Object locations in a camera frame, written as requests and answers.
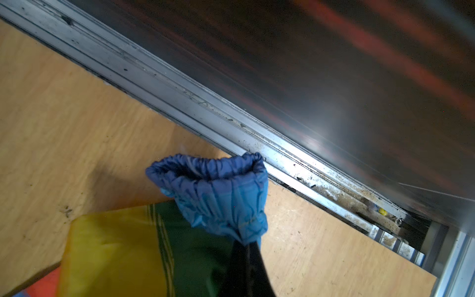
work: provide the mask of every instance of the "metal threshold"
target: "metal threshold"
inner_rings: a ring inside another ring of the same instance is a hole
[[[406,211],[74,5],[1,0],[0,16],[224,151],[260,152],[278,183],[422,265],[424,254],[400,237],[402,222],[422,228]]]

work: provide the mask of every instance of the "blue cloth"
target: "blue cloth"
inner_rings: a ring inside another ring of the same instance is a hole
[[[175,198],[192,227],[230,236],[243,245],[267,231],[267,170],[259,153],[219,160],[175,155],[154,162],[147,176]]]
[[[29,297],[29,295],[23,290],[19,293],[16,293],[15,295],[13,295],[13,297]]]

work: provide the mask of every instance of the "red object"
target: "red object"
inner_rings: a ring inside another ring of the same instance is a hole
[[[29,297],[55,297],[61,267],[48,273],[45,277],[23,291]]]

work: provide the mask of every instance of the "dark metal door panel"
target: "dark metal door panel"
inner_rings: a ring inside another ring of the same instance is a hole
[[[473,231],[470,28],[390,0],[71,2],[393,202]]]

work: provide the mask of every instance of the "plywood floor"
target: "plywood floor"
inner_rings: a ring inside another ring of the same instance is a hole
[[[61,260],[77,216],[166,199],[152,161],[227,156],[3,22],[0,90],[0,295]],[[266,213],[279,296],[430,295],[434,276],[281,186]]]

